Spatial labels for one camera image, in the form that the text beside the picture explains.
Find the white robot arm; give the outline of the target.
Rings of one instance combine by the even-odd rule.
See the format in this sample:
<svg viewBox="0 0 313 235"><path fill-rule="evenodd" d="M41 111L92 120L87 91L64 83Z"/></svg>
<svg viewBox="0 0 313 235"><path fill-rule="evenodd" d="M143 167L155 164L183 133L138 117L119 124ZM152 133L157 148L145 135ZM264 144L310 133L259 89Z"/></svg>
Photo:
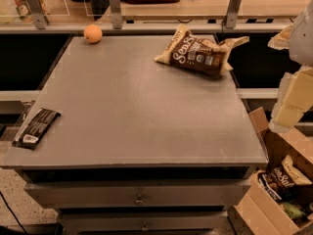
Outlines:
<svg viewBox="0 0 313 235"><path fill-rule="evenodd" d="M278 100L269 127L283 133L294 127L313 107L313 1L268 42L272 49L288 49L290 59L300 64L294 74L286 72L281 79Z"/></svg>

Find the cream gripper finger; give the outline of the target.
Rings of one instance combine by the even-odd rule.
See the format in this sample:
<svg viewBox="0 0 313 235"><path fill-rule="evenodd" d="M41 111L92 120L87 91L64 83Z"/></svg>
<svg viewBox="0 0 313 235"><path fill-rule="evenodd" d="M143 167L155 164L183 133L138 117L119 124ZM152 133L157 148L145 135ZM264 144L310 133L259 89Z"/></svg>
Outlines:
<svg viewBox="0 0 313 235"><path fill-rule="evenodd" d="M269 40L268 46L276 50L289 49L291 39L291 29L292 25L290 24L286 28L281 30L279 33L277 33Z"/></svg>
<svg viewBox="0 0 313 235"><path fill-rule="evenodd" d="M293 128L302 117L301 109L276 103L271 114L269 128L275 133L284 133Z"/></svg>

